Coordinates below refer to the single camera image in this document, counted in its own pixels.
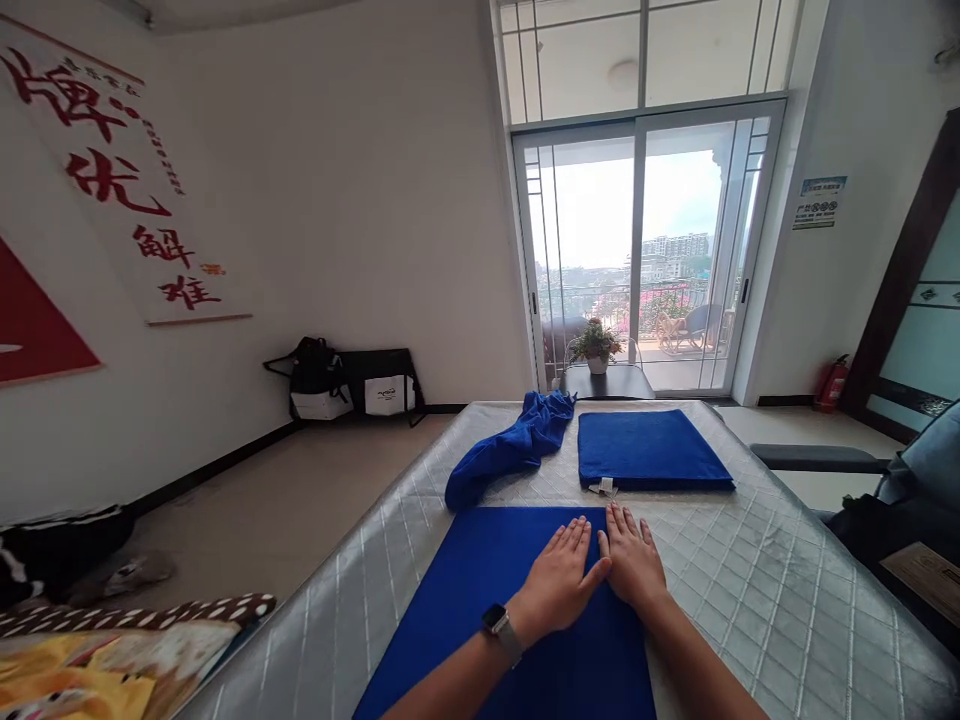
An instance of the sky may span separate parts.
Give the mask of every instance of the sky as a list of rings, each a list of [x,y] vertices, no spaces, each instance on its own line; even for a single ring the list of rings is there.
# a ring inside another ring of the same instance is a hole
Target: sky
[[[539,198],[531,197],[534,249],[550,267],[559,264],[556,242],[544,249],[543,224],[555,238],[560,221],[560,254],[564,267],[620,267],[627,259],[633,229],[633,159],[560,165],[556,168],[557,205],[553,186],[544,173],[546,218]],[[643,237],[686,235],[716,229],[720,202],[720,168],[711,151],[654,155],[647,158],[644,180]]]

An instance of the wall sign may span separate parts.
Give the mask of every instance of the wall sign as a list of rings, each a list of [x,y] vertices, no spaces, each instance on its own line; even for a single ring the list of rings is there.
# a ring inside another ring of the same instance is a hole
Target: wall sign
[[[840,198],[847,184],[846,175],[810,178],[803,181],[800,205],[793,220],[794,230],[833,227],[836,224]]]
[[[0,386],[102,367],[0,237]]]
[[[191,226],[142,80],[0,14],[0,84],[76,192],[148,325],[250,317]]]

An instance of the folded blue towel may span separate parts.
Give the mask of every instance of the folded blue towel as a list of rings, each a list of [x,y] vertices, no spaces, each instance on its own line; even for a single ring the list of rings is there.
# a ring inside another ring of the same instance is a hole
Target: folded blue towel
[[[517,421],[474,445],[450,473],[447,507],[454,512],[473,507],[494,480],[540,467],[540,458],[560,449],[576,401],[559,390],[550,395],[528,392]]]
[[[492,603],[504,603],[561,523],[593,523],[586,569],[600,559],[603,508],[475,508],[460,513],[410,601],[367,685],[354,720],[379,718],[480,629]],[[490,694],[477,720],[654,720],[656,710],[637,614],[609,583],[577,621],[524,653]]]
[[[681,410],[584,413],[580,484],[621,490],[732,490],[733,478]]]

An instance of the sliding glass door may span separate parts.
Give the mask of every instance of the sliding glass door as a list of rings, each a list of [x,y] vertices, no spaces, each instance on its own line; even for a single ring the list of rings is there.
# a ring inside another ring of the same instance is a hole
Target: sliding glass door
[[[542,390],[599,317],[659,394],[729,394],[783,104],[515,135]]]

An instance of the hand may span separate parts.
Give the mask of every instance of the hand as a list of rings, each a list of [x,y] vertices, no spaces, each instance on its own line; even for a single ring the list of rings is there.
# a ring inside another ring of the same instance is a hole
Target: hand
[[[510,624],[524,650],[545,635],[570,627],[609,574],[612,563],[605,557],[583,576],[590,535],[583,515],[561,525],[534,561],[523,587],[507,603]]]
[[[646,520],[641,520],[638,528],[629,509],[610,503],[607,532],[601,530],[598,536],[600,554],[613,561],[610,587],[641,618],[670,598],[660,554]]]

